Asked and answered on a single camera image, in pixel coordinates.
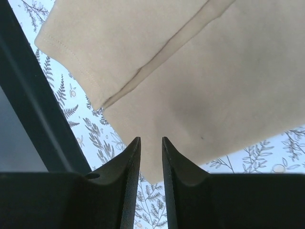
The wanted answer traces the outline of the beige t shirt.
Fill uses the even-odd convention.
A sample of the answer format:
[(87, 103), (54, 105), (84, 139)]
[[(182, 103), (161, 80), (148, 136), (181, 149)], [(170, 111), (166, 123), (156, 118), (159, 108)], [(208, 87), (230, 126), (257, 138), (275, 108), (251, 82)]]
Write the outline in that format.
[(35, 45), (163, 179), (165, 136), (198, 165), (305, 122), (302, 0), (57, 0)]

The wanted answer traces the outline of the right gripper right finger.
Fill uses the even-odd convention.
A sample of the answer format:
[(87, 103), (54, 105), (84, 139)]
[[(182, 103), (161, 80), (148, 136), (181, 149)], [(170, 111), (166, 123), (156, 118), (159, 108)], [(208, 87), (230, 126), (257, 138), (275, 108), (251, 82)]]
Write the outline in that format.
[(162, 139), (171, 229), (302, 229), (303, 174), (210, 174)]

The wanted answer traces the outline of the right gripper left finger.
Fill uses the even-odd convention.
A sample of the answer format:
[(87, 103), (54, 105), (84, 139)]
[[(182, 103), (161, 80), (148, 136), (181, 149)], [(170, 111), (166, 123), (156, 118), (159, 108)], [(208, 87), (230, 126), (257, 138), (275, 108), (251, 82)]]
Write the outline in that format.
[(141, 139), (86, 174), (3, 172), (3, 229), (131, 229), (134, 223)]

